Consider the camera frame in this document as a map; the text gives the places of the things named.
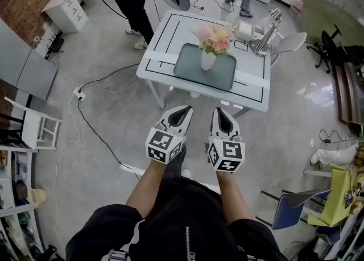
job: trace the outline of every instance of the power adapter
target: power adapter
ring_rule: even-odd
[[[75,96],[77,96],[78,100],[85,100],[86,94],[82,92],[82,90],[79,90],[79,87],[76,87],[75,90],[73,91],[73,94]]]

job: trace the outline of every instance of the white chair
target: white chair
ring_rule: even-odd
[[[305,32],[286,36],[285,38],[279,32],[276,32],[271,44],[271,68],[277,63],[281,53],[297,51],[305,42],[306,37]],[[277,41],[276,38],[279,40],[278,45],[274,44],[274,41]]]
[[[9,101],[13,106],[18,107],[25,111],[23,130],[22,130],[22,141],[31,147],[32,149],[45,149],[55,150],[56,139],[59,130],[59,125],[62,122],[60,119],[52,118],[48,114],[40,113],[38,111],[29,109],[17,102],[5,97],[5,100]],[[53,131],[44,127],[47,121],[55,122],[55,128]],[[43,133],[47,132],[52,135],[51,146],[39,146],[38,143],[45,143],[43,139]]]

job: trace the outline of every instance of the tissue box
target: tissue box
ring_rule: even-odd
[[[237,31],[235,32],[235,37],[246,42],[250,42],[254,39],[254,25],[238,20]]]

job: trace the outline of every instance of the black shirt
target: black shirt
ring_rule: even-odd
[[[143,218],[126,205],[97,209],[67,244],[67,261],[100,261],[110,250],[119,250],[134,235]],[[187,179],[164,180],[152,212],[139,225],[140,239],[131,245],[131,261],[188,260],[187,250],[199,260],[286,261],[270,230],[251,219],[230,226],[222,214],[220,196]]]

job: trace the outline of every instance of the gray cabinet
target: gray cabinet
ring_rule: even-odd
[[[0,79],[46,100],[56,72],[0,19]]]

